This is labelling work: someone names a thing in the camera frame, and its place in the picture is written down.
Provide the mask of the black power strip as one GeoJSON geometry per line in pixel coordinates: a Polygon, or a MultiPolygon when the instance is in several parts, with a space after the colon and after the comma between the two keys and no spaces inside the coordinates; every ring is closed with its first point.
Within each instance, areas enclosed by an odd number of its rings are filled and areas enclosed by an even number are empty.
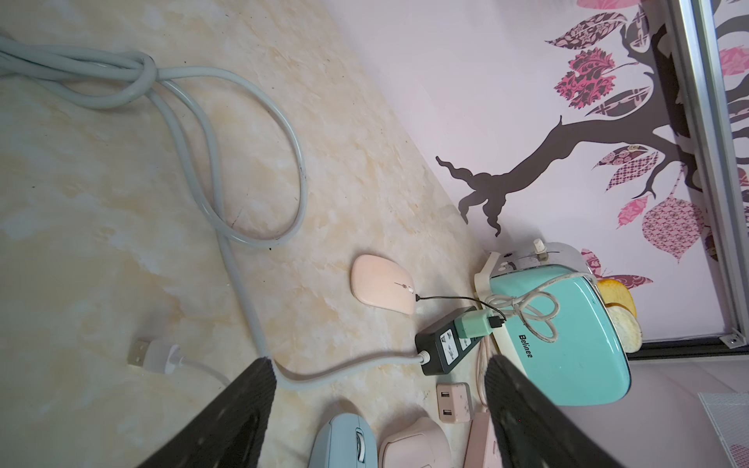
{"type": "Polygon", "coordinates": [[[474,306],[458,308],[415,335],[417,352],[426,352],[429,355],[428,362],[421,365],[421,371],[425,376],[449,374],[478,346],[478,337],[463,339],[458,335],[456,328],[456,319],[473,310],[474,306]]]}

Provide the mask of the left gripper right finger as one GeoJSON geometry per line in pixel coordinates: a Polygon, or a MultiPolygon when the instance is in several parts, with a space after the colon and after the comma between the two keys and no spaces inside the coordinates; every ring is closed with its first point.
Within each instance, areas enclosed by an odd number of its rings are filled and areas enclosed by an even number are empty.
{"type": "Polygon", "coordinates": [[[620,467],[506,357],[489,360],[484,382],[504,467],[620,467]]]}

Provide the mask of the pink power strip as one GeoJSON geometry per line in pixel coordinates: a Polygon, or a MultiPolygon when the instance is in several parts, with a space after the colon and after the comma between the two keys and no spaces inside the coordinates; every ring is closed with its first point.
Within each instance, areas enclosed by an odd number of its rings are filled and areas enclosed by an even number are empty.
{"type": "Polygon", "coordinates": [[[479,411],[472,419],[464,468],[501,468],[501,451],[495,438],[491,415],[479,411]]]}

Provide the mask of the green plug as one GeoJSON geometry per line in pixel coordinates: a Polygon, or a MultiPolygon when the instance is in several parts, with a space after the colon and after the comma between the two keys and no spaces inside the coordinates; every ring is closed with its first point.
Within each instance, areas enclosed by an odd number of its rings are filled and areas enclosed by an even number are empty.
{"type": "Polygon", "coordinates": [[[487,310],[475,309],[460,315],[454,323],[461,339],[482,339],[491,335],[494,329],[502,328],[505,318],[492,315],[487,310]]]}

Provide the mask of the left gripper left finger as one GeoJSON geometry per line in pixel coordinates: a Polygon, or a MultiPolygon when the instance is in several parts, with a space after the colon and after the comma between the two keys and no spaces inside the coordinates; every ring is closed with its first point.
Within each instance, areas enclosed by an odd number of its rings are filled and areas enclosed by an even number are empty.
{"type": "Polygon", "coordinates": [[[255,360],[142,467],[257,467],[277,380],[271,360],[255,360]]]}

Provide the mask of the blue mouse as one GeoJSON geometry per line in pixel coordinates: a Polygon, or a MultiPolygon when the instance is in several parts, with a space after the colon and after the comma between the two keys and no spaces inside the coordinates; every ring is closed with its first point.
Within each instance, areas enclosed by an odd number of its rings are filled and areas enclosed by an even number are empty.
{"type": "Polygon", "coordinates": [[[318,432],[309,468],[378,468],[376,437],[367,421],[356,413],[341,413],[318,432]]]}

